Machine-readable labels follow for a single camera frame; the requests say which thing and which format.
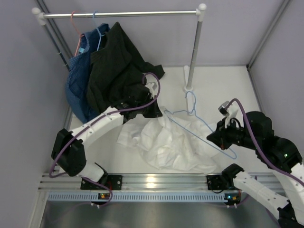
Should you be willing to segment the light blue wire hanger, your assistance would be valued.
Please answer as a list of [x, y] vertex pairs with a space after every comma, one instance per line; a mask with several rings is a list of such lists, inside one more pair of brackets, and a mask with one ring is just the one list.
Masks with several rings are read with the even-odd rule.
[[[164, 114], [168, 117], [168, 119], [170, 121], [172, 121], [173, 123], [177, 124], [183, 130], [185, 130], [187, 133], [189, 133], [191, 136], [195, 137], [197, 140], [202, 141], [206, 145], [208, 145], [211, 148], [213, 148], [214, 150], [216, 150], [216, 152], [206, 152], [206, 154], [213, 157], [217, 153], [221, 153], [221, 154], [229, 157], [230, 159], [236, 160], [238, 156], [233, 149], [229, 149], [230, 153], [227, 153], [227, 152], [224, 152], [223, 150], [219, 149], [218, 147], [216, 147], [214, 143], [207, 141], [207, 138], [206, 138], [207, 133], [212, 133], [213, 129], [211, 128], [211, 126], [209, 124], [206, 123], [206, 121], [204, 121], [202, 118], [200, 118], [197, 115], [197, 112], [196, 112], [197, 98], [196, 98], [196, 95], [194, 94], [194, 92], [187, 91], [186, 95], [185, 95], [185, 98], [187, 100], [188, 99], [191, 100], [190, 104], [192, 105], [192, 110], [191, 111], [179, 110], [179, 111], [171, 112], [168, 109], [165, 109]], [[177, 118], [174, 117], [174, 115], [175, 114], [181, 114], [181, 113], [185, 113], [185, 114], [188, 114], [188, 115], [192, 114], [192, 115], [194, 115], [195, 120], [190, 121], [189, 123], [180, 123], [177, 120]]]

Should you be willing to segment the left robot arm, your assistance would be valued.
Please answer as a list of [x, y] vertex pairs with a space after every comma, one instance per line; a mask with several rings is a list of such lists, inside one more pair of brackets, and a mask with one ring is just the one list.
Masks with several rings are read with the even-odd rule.
[[105, 188], [107, 172], [96, 162], [87, 161], [86, 150], [103, 135], [139, 114], [145, 118], [160, 117], [162, 114], [157, 105], [160, 91], [159, 82], [148, 83], [139, 97], [131, 98], [126, 103], [120, 102], [117, 107], [110, 106], [96, 118], [71, 131], [65, 128], [60, 130], [51, 154], [53, 164], [49, 177], [57, 178], [64, 174], [79, 176], [98, 190]]

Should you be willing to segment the white shirt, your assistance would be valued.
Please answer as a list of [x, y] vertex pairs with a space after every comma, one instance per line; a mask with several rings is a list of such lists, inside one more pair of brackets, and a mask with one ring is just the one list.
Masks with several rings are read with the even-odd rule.
[[[135, 150], [150, 166], [158, 170], [195, 171], [212, 173], [219, 169], [215, 156], [206, 152], [216, 152], [195, 137], [191, 136], [164, 114], [162, 117], [149, 119], [146, 122], [129, 121], [124, 124], [117, 143]], [[180, 123], [188, 124], [195, 120], [185, 113], [175, 114]]]

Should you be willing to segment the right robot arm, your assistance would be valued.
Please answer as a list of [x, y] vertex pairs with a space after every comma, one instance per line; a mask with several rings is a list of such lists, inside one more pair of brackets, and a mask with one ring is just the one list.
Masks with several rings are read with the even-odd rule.
[[285, 196], [267, 188], [235, 163], [222, 171], [221, 184], [227, 189], [246, 192], [277, 219], [280, 227], [302, 228], [304, 164], [296, 145], [276, 136], [271, 119], [262, 112], [248, 112], [243, 122], [244, 126], [240, 126], [239, 120], [234, 118], [226, 127], [222, 119], [217, 123], [215, 131], [207, 136], [207, 140], [222, 150], [232, 145], [254, 150], [257, 158], [279, 180]]

